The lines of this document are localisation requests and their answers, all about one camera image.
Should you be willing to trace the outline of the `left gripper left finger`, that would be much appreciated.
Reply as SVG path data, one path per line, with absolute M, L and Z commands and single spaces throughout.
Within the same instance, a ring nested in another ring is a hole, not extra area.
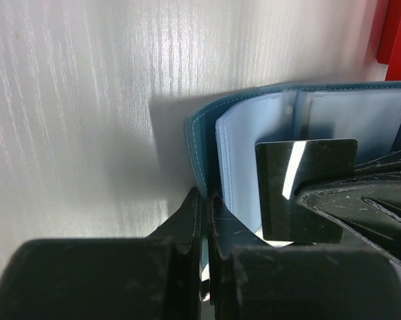
M 202 198 L 142 238 L 36 239 L 0 278 L 0 319 L 199 319 Z

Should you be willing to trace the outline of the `black glossy card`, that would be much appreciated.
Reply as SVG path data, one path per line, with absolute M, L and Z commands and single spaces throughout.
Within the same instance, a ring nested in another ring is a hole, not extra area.
M 255 151 L 264 239 L 340 243 L 342 228 L 299 205 L 298 196 L 307 187 L 349 176 L 357 149 L 356 139 L 258 143 Z

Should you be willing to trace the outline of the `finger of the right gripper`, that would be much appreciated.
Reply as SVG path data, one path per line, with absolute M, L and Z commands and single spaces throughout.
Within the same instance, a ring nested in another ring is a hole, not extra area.
M 352 182 L 401 181 L 401 150 L 357 166 Z
M 297 203 L 401 266 L 401 181 L 305 188 Z

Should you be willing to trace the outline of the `blue leather card holder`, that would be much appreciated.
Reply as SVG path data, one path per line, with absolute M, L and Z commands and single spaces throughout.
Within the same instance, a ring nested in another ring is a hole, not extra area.
M 262 236 L 258 143 L 356 139 L 357 166 L 401 150 L 401 82 L 283 84 L 214 101 L 187 118 L 187 145 L 200 193 L 218 195 Z M 352 182 L 349 176 L 313 187 Z M 292 241 L 267 241 L 267 243 Z

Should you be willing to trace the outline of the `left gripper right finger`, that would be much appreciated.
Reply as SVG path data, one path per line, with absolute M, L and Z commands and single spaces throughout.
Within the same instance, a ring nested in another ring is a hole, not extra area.
M 272 247 L 218 195 L 208 201 L 208 246 L 217 319 L 401 319 L 401 281 L 367 247 Z

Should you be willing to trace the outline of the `red plastic bin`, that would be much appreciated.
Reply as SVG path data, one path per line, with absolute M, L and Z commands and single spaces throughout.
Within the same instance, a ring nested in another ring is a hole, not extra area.
M 376 60 L 388 67 L 386 81 L 401 81 L 401 0 L 388 3 Z

